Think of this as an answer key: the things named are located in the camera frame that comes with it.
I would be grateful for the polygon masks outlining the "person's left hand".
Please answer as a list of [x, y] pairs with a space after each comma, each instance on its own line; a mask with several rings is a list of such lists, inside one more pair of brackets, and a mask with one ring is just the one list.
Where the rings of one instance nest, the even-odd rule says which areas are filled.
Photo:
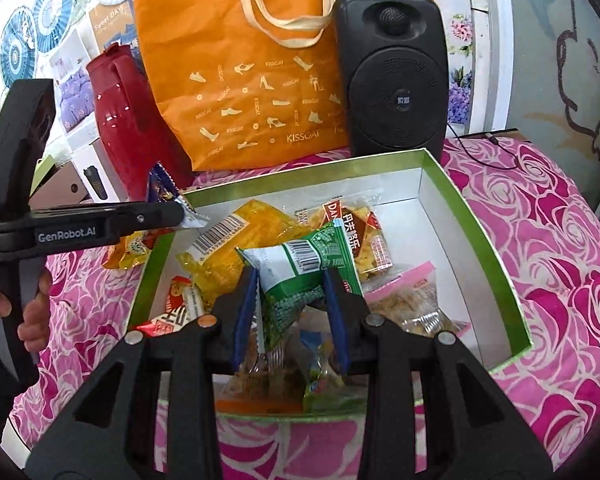
[[[50, 341], [50, 271], [43, 269], [38, 280], [38, 292], [22, 311], [23, 322], [18, 326], [18, 337], [30, 352], [43, 351]], [[8, 299], [0, 292], [0, 317], [9, 315], [12, 307]]]

